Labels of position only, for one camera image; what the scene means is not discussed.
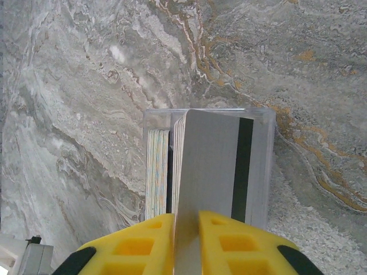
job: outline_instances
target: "gray marble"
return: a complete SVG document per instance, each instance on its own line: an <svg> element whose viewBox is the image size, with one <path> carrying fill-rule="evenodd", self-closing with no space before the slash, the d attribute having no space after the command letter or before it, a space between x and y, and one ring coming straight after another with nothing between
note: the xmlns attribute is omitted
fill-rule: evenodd
<svg viewBox="0 0 367 275"><path fill-rule="evenodd" d="M268 106L270 230L367 272L366 1L1 4L2 232L41 234L56 267L141 220L144 109Z"/></svg>

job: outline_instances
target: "marble wall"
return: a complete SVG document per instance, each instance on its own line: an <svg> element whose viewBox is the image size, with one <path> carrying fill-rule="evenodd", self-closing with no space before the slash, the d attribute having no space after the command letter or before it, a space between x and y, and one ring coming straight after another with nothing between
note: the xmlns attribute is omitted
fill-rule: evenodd
<svg viewBox="0 0 367 275"><path fill-rule="evenodd" d="M1 5L2 232L41 234L57 267L141 220L143 110L268 106L270 230L328 274L367 272L365 1Z"/></svg>

